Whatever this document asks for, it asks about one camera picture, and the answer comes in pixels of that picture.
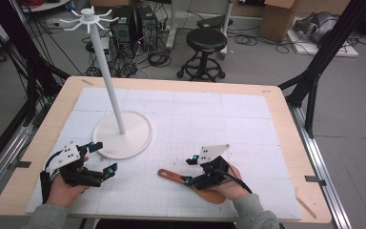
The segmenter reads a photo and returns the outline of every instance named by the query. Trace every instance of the metal stand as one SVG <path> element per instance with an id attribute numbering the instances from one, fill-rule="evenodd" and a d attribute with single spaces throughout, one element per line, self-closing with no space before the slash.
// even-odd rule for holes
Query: metal stand
<path id="1" fill-rule="evenodd" d="M 100 21 L 112 22 L 118 20 L 118 17 L 111 20 L 104 19 L 102 17 L 108 16 L 112 11 L 109 10 L 103 15 L 95 15 L 93 7 L 91 9 L 83 9 L 81 11 L 82 15 L 77 14 L 75 11 L 72 12 L 76 16 L 80 16 L 80 18 L 70 22 L 61 19 L 60 21 L 65 23 L 79 22 L 72 29 L 65 29 L 65 31 L 76 30 L 81 25 L 87 26 L 113 109 L 113 114 L 103 118 L 96 126 L 92 139 L 93 141 L 103 142 L 103 148 L 98 150 L 103 156 L 113 159 L 126 159 L 136 156 L 142 153 L 151 143 L 153 129 L 149 119 L 144 115 L 135 112 L 120 112 L 109 66 L 103 53 L 103 47 L 97 29 L 97 27 L 100 27 L 102 30 L 105 30 L 100 25 Z"/>
<path id="2" fill-rule="evenodd" d="M 293 92 L 286 98 L 288 103 L 297 108 L 301 107 L 302 100 L 307 94 L 309 95 L 305 128 L 311 138 L 314 137 L 313 122 L 319 78 L 365 15 L 366 0 L 352 0 L 308 68 L 299 76 L 278 85 L 281 90 L 296 85 Z"/>

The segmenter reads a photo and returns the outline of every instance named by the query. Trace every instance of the cable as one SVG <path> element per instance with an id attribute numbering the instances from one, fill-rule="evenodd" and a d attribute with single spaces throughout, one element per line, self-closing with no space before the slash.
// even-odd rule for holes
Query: cable
<path id="1" fill-rule="evenodd" d="M 230 175 L 227 172 L 224 172 L 222 170 L 214 169 L 214 171 L 221 174 L 221 175 L 223 175 L 223 176 L 229 177 L 231 180 L 237 182 L 242 188 L 246 189 L 246 191 L 248 191 L 248 193 L 250 193 L 250 194 L 253 193 L 252 190 L 248 187 L 248 185 L 246 185 L 246 183 L 243 182 L 243 180 L 241 180 L 240 178 L 234 177 L 234 176 L 232 176 L 232 175 Z"/>

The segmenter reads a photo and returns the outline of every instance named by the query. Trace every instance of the chair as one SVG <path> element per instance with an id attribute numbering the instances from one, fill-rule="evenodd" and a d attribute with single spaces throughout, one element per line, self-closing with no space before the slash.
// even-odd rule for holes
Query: chair
<path id="1" fill-rule="evenodd" d="M 177 77 L 183 77 L 183 74 L 188 74 L 193 81 L 197 80 L 211 80 L 216 82 L 216 78 L 224 78 L 225 73 L 222 72 L 221 66 L 209 55 L 214 52 L 221 51 L 227 46 L 227 38 L 225 35 L 213 29 L 200 28 L 190 31 L 186 37 L 187 44 L 195 50 L 195 55 L 190 58 L 177 72 Z M 193 65 L 192 62 L 199 59 L 199 65 Z M 213 62 L 212 67 L 207 67 L 208 61 Z"/>

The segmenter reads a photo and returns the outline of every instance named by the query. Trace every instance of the black bar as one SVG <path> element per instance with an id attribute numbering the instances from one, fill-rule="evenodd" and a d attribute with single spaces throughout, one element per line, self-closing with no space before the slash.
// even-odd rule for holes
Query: black bar
<path id="1" fill-rule="evenodd" d="M 310 137 L 314 137 L 313 121 L 319 78 L 365 15 L 366 0 L 352 0 L 341 14 L 306 71 L 278 86 L 281 90 L 284 90 L 296 85 L 291 94 L 287 96 L 287 101 L 295 107 L 300 107 L 302 100 L 307 94 L 309 95 L 305 128 Z"/>

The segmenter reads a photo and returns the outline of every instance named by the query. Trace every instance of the equipment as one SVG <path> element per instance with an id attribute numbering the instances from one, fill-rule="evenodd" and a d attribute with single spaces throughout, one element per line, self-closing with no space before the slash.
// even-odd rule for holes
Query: equipment
<path id="1" fill-rule="evenodd" d="M 136 7 L 138 36 L 142 40 L 144 51 L 157 49 L 157 18 L 150 6 Z"/>
<path id="2" fill-rule="evenodd" d="M 117 55 L 134 57 L 134 44 L 138 40 L 132 6 L 116 6 L 112 18 L 119 19 L 110 23 Z"/>
<path id="3" fill-rule="evenodd" d="M 321 44 L 335 26 L 337 18 L 329 12 L 311 13 L 307 18 L 296 20 L 294 31 L 303 31 L 316 44 Z"/>
<path id="4" fill-rule="evenodd" d="M 43 203 L 49 197 L 53 178 L 61 172 L 61 176 L 69 185 L 86 185 L 100 187 L 106 179 L 113 177 L 117 170 L 117 163 L 103 169 L 103 172 L 90 171 L 83 166 L 85 155 L 103 148 L 102 142 L 89 143 L 77 146 L 74 143 L 66 146 L 64 150 L 53 154 L 46 163 L 45 170 L 40 173 L 41 192 Z"/>
<path id="5" fill-rule="evenodd" d="M 203 190 L 218 186 L 228 178 L 236 181 L 251 194 L 251 189 L 241 179 L 228 173 L 230 165 L 221 154 L 229 148 L 230 145 L 203 146 L 199 156 L 194 155 L 192 159 L 187 159 L 186 162 L 189 165 L 199 164 L 204 174 L 198 177 L 182 177 L 185 185 Z"/>
<path id="6" fill-rule="evenodd" d="M 224 26 L 224 21 L 225 21 L 225 15 L 221 15 L 197 21 L 197 26 L 200 28 L 219 29 Z M 234 21 L 230 18 L 228 20 L 228 26 L 231 26 L 233 22 Z"/>

